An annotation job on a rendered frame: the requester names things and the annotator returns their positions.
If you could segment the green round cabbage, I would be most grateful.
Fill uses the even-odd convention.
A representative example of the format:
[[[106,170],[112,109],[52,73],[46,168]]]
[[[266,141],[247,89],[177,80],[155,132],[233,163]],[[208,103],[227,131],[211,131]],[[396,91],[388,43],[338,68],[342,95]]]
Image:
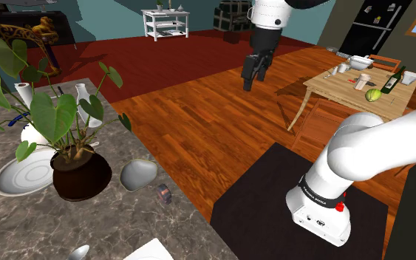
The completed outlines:
[[[379,89],[369,89],[365,93],[365,99],[368,102],[375,102],[382,96],[382,92]]]

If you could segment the white round plate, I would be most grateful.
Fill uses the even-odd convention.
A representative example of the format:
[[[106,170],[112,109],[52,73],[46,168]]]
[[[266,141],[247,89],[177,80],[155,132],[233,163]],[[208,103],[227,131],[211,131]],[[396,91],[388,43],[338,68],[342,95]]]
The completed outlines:
[[[25,160],[9,161],[0,169],[0,195],[23,196],[40,191],[52,184],[50,160],[55,151],[35,150]]]

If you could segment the dark cabinet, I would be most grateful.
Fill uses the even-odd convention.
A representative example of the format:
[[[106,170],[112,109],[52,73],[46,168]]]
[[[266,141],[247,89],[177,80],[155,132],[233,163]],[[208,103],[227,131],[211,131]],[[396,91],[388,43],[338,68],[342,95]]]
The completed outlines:
[[[28,28],[34,27],[41,23],[41,18],[46,16],[52,19],[55,31],[59,39],[53,44],[74,44],[75,39],[72,34],[68,19],[61,11],[20,11],[20,12],[0,12],[0,24],[14,25],[17,27]]]

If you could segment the ornate golden chair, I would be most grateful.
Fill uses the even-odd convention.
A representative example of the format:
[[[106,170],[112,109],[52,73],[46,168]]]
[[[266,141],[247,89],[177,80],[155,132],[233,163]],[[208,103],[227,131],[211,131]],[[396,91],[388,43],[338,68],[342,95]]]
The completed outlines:
[[[47,56],[49,65],[52,69],[48,75],[60,75],[62,70],[58,65],[55,55],[50,47],[58,40],[58,34],[51,18],[43,16],[40,18],[40,24],[34,27],[18,27],[16,25],[0,24],[0,38],[7,44],[13,39],[29,40],[36,43]]]

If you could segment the wooden dining table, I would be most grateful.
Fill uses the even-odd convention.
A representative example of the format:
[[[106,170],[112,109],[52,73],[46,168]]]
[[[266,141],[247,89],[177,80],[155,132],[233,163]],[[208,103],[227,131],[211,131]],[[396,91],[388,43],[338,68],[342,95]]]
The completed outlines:
[[[416,81],[409,85],[398,83],[388,95],[382,95],[379,100],[369,102],[365,98],[368,88],[365,86],[361,90],[356,90],[354,89],[355,84],[351,82],[361,73],[361,71],[353,69],[336,75],[323,72],[305,81],[304,85],[307,87],[307,91],[293,122],[298,120],[312,93],[360,112],[371,112],[381,117],[385,122],[401,117],[416,88]]]

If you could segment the silver spoon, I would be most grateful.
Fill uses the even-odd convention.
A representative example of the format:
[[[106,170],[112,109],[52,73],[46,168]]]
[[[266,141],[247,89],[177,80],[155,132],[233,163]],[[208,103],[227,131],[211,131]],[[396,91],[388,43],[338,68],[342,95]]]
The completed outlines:
[[[85,244],[73,250],[66,260],[82,260],[89,252],[89,245]]]

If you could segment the white tall cup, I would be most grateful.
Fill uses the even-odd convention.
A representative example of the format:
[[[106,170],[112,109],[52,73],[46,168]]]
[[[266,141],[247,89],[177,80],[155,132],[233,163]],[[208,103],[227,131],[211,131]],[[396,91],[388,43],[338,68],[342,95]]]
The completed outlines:
[[[355,82],[354,89],[362,90],[366,83],[371,79],[370,75],[361,73]]]

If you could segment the grey pebble-shaped bowl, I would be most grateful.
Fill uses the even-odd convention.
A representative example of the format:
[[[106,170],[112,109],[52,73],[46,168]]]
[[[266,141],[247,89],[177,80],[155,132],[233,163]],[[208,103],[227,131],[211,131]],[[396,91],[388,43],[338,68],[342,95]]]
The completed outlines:
[[[150,182],[157,176],[157,164],[143,159],[133,159],[128,161],[120,172],[120,184],[130,192],[135,192]]]

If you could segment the white shelf unit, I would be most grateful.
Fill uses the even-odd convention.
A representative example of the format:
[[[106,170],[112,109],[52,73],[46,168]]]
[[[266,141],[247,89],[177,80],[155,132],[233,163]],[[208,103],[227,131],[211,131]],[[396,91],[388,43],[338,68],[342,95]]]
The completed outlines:
[[[189,12],[172,8],[164,9],[159,1],[156,10],[141,10],[141,12],[145,37],[152,37],[154,41],[174,36],[189,37]]]

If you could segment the green plant in brown pot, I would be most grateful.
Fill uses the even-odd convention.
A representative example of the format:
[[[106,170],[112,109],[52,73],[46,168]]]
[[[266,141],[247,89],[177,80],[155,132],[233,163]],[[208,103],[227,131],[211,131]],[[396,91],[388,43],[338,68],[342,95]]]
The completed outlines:
[[[48,145],[38,145],[21,141],[16,149],[18,162],[25,160],[35,150],[49,148],[55,151],[50,160],[53,169],[52,184],[60,198],[78,202],[98,195],[110,182],[112,170],[108,162],[92,147],[96,134],[87,131],[89,121],[84,123],[78,114],[78,106],[102,124],[104,109],[96,94],[89,101],[71,94],[61,95],[59,91],[48,95],[35,91],[34,84],[45,76],[47,60],[39,61],[38,66],[27,62],[27,45],[22,40],[7,44],[0,39],[0,107],[17,112],[17,116],[29,112],[21,119],[25,125],[31,124],[46,140]],[[30,109],[24,104],[15,83],[30,83],[33,100]]]

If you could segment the large white bowl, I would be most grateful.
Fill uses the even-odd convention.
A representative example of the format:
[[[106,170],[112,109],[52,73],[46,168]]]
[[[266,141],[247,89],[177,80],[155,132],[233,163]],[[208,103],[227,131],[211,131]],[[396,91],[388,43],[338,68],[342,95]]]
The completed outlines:
[[[353,55],[349,58],[349,65],[351,69],[356,70],[363,70],[366,69],[368,66],[370,66],[374,61],[372,59],[361,57],[358,55]]]

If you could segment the tall white vase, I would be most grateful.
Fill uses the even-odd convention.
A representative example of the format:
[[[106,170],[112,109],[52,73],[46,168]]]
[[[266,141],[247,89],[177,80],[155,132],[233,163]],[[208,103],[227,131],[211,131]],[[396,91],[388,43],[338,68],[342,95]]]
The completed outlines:
[[[87,92],[86,85],[84,83],[77,83],[75,85],[75,88],[78,92],[77,104],[79,104],[80,99],[85,99],[86,101],[89,101],[90,94]],[[78,114],[80,115],[84,123],[89,121],[88,127],[90,128],[97,128],[102,124],[101,120],[90,117],[81,106],[78,106]]]

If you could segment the dark red footstool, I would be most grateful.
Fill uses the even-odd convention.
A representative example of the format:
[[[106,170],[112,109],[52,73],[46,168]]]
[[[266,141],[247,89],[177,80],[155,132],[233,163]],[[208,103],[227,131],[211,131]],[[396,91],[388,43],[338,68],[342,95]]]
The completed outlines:
[[[238,44],[242,40],[241,32],[227,31],[223,34],[223,41],[229,44]]]

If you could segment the dark green wine bottle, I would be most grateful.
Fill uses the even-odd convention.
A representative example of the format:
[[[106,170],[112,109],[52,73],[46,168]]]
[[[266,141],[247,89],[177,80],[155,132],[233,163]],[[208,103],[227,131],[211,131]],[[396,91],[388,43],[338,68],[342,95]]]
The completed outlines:
[[[401,80],[402,73],[405,68],[405,66],[402,66],[398,72],[389,78],[389,80],[381,88],[382,93],[389,94],[394,89],[395,85]]]

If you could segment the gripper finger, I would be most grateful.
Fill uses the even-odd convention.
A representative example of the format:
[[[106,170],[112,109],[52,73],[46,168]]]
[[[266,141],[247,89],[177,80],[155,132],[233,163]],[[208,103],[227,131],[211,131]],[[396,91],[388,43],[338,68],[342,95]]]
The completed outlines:
[[[269,56],[263,58],[261,62],[261,66],[259,67],[259,71],[257,73],[257,77],[256,77],[258,81],[263,81],[265,79],[267,69],[271,65],[272,60],[273,60],[273,57],[269,57]]]
[[[249,92],[252,87],[253,79],[262,65],[262,58],[260,55],[247,55],[242,67],[241,77],[244,79],[243,89]]]

